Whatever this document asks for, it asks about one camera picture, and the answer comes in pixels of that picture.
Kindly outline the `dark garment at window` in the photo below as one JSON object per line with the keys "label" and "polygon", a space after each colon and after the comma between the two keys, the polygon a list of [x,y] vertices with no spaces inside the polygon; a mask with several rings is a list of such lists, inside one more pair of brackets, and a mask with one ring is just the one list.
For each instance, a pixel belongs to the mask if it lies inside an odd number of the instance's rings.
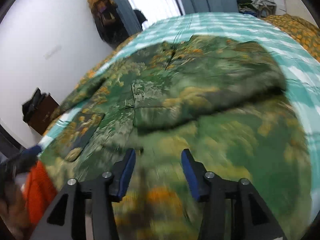
{"label": "dark garment at window", "polygon": [[135,16],[136,16],[136,18],[137,18],[142,30],[144,30],[144,23],[148,21],[147,18],[138,9],[133,9],[133,12],[135,13]]}

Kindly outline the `clothes pile on chair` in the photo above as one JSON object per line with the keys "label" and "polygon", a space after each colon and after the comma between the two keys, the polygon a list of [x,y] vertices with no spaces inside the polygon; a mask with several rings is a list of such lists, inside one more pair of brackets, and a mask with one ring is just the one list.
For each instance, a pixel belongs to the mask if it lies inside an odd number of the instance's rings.
{"label": "clothes pile on chair", "polygon": [[238,11],[257,18],[266,18],[276,14],[277,4],[274,0],[237,0]]}

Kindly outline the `teal white plaid bedsheet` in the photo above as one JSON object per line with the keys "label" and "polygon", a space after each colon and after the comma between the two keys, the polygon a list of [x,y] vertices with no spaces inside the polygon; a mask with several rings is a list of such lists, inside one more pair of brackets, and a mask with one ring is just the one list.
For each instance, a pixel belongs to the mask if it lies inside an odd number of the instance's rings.
{"label": "teal white plaid bedsheet", "polygon": [[[265,20],[240,13],[202,12],[158,21],[123,42],[114,55],[92,68],[80,82],[89,76],[103,74],[112,63],[140,49],[162,42],[177,44],[192,36],[226,37],[239,42],[254,41],[275,57],[289,87],[285,95],[294,107],[305,132],[311,164],[311,191],[319,188],[319,183],[313,177],[319,171],[319,61],[291,36]],[[53,126],[40,141],[42,152],[38,155],[39,161],[43,151],[83,106],[84,103],[80,102],[61,116],[52,114]]]}

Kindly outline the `green landscape print jacket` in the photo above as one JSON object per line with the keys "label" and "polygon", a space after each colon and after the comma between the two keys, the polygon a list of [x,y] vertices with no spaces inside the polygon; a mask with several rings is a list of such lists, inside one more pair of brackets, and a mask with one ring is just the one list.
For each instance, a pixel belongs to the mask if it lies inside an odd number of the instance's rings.
{"label": "green landscape print jacket", "polygon": [[254,41],[192,36],[162,42],[89,76],[61,103],[81,111],[43,151],[57,189],[94,179],[136,151],[127,195],[114,204],[121,239],[197,239],[203,206],[181,165],[189,149],[223,179],[249,179],[288,239],[309,226],[305,132],[275,57]]}

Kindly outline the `blue-grey curtain left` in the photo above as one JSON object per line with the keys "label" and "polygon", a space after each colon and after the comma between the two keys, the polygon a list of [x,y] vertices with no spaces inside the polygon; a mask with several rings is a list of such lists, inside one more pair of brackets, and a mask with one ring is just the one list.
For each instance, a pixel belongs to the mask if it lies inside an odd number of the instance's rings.
{"label": "blue-grey curtain left", "polygon": [[135,15],[131,4],[128,0],[113,0],[117,5],[117,12],[120,16],[120,19],[127,31],[131,36],[142,31],[142,27]]}

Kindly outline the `orange floral green quilt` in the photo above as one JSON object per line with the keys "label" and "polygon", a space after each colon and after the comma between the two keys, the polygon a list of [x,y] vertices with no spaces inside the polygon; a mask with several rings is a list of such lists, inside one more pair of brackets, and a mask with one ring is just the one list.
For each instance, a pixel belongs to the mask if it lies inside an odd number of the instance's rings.
{"label": "orange floral green quilt", "polygon": [[297,41],[308,53],[317,61],[320,60],[320,32],[319,28],[298,16],[270,15],[264,20],[281,31],[287,33],[295,41]]}

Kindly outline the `dark clothes on dresser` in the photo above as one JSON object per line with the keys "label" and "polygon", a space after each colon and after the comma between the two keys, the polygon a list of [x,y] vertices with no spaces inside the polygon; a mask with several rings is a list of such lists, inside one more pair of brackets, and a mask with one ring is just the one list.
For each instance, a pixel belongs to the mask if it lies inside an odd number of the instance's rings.
{"label": "dark clothes on dresser", "polygon": [[25,102],[22,105],[22,114],[23,114],[23,121],[28,123],[36,112],[39,104],[47,97],[47,93],[42,93],[39,88],[37,88],[31,97],[31,99]]}

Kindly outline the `orange fleece trousers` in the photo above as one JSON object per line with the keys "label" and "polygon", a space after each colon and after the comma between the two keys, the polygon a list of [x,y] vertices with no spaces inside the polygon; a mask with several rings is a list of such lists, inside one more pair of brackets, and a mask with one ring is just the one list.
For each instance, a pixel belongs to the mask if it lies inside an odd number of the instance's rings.
{"label": "orange fleece trousers", "polygon": [[56,195],[57,190],[45,166],[38,160],[31,168],[23,190],[25,208],[33,228],[37,226]]}

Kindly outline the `brown wooden dresser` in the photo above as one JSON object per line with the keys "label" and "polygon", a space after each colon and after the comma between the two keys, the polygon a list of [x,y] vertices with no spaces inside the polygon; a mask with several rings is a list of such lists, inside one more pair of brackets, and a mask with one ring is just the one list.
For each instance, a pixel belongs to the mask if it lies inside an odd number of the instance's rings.
{"label": "brown wooden dresser", "polygon": [[48,94],[36,107],[35,112],[28,122],[28,126],[40,135],[43,135],[51,123],[50,116],[57,107],[59,107],[59,104]]}

